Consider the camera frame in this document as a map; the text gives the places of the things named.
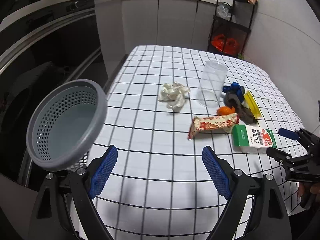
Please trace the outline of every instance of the table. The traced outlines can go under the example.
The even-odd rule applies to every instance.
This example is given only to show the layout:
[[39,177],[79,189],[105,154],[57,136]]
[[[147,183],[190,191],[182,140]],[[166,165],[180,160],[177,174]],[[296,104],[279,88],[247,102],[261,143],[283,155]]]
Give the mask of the table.
[[[109,91],[105,125],[89,156],[90,162],[101,157],[109,145],[118,148],[116,166],[94,200],[114,239],[206,239],[226,204],[202,163],[202,149],[207,145],[246,174],[273,174],[288,213],[300,208],[297,184],[286,182],[284,170],[266,154],[235,149],[231,136],[221,130],[187,140],[194,116],[216,114],[215,108],[195,100],[204,64],[211,59],[228,66],[225,85],[236,81],[250,90],[263,115],[259,125],[274,132],[279,149],[294,157],[306,153],[300,144],[277,134],[280,127],[295,130],[302,123],[262,69],[203,51],[137,46]],[[190,87],[179,112],[157,101],[163,83],[173,81]],[[235,237],[243,234],[252,200],[248,196]]]

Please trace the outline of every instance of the blue cloth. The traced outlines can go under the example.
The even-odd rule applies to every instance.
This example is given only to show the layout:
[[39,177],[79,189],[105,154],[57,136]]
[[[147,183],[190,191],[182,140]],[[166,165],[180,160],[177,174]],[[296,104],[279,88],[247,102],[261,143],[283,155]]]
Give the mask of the blue cloth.
[[233,82],[231,84],[231,86],[223,86],[223,89],[222,91],[224,93],[227,93],[227,92],[231,92],[233,94],[236,94],[237,97],[239,98],[240,100],[240,103],[242,103],[244,101],[244,87],[243,86],[240,86],[238,83],[236,82]]

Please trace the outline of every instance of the perforated basket wall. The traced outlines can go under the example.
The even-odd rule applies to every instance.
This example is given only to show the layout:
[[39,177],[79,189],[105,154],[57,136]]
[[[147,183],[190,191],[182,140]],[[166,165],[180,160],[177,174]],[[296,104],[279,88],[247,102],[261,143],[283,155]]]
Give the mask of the perforated basket wall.
[[[79,105],[97,106],[97,101],[97,93],[93,89],[84,86],[69,88],[52,98],[44,109],[42,109],[34,125],[33,145],[36,146],[34,150],[37,157],[44,161],[51,161],[56,158],[57,156],[52,155],[48,141],[51,136],[51,131],[59,118],[76,106],[78,106],[77,108],[79,110],[75,112],[75,115],[78,112],[81,113],[81,106]],[[61,129],[67,128],[68,124],[65,124],[65,127],[61,127]],[[81,156],[76,163],[66,169],[75,171],[76,169],[85,166],[88,160],[89,151],[90,150],[84,152],[83,156]]]

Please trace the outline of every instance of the white cabinet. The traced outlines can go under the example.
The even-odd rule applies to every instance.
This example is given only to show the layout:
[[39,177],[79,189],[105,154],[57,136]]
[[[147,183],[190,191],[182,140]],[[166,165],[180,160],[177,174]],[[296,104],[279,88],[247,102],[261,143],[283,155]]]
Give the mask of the white cabinet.
[[159,0],[157,44],[191,48],[196,0]]
[[125,52],[137,45],[157,42],[158,0],[123,0],[122,21]]
[[112,77],[125,56],[121,0],[95,0],[95,13],[103,60]]
[[192,35],[192,49],[207,51],[208,37],[213,22],[215,5],[198,1]]

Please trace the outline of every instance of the yellow container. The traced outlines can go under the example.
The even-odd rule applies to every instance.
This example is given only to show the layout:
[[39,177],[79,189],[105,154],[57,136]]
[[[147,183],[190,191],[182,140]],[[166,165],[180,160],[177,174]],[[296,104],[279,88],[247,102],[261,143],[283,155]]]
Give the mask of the yellow container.
[[249,90],[244,94],[244,99],[247,102],[255,119],[258,119],[259,117],[261,117],[260,109],[256,103],[256,100],[254,100]]

